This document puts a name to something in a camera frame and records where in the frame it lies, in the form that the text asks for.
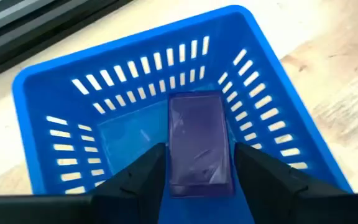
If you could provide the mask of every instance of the light wood surface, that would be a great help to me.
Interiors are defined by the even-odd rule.
[[[7,164],[0,168],[0,194],[31,193],[7,88],[21,68],[228,3],[242,4],[252,11],[342,171],[358,192],[358,1],[145,0],[134,1],[0,75],[0,136],[7,129],[2,132],[7,140],[0,140],[0,162]],[[11,182],[18,183],[17,187],[7,187]]]

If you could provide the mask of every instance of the wooden floor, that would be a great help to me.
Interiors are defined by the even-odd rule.
[[[306,42],[282,58],[283,66],[358,192],[358,1],[305,0],[310,8],[299,10],[291,2],[277,1],[277,6],[287,7],[291,15],[309,16],[299,19],[303,24],[298,27],[302,29],[294,29],[293,33],[308,28],[314,31]],[[285,35],[277,35],[280,38],[274,38],[273,31],[267,35],[275,50],[280,41],[285,42]],[[17,183],[17,187],[7,187],[10,182]],[[0,177],[0,194],[30,194],[29,183],[22,162]]]

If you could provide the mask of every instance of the plastic wrap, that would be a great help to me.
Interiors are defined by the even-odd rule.
[[[176,93],[169,100],[170,191],[173,197],[234,193],[221,93]]]

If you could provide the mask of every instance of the blue plastic basket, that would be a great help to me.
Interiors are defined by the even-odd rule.
[[[252,14],[229,6],[21,71],[13,92],[34,193],[86,192],[167,142],[167,96],[191,90],[223,91],[231,147],[244,141],[351,192]],[[171,199],[166,187],[160,222],[253,222],[234,177],[235,197]]]

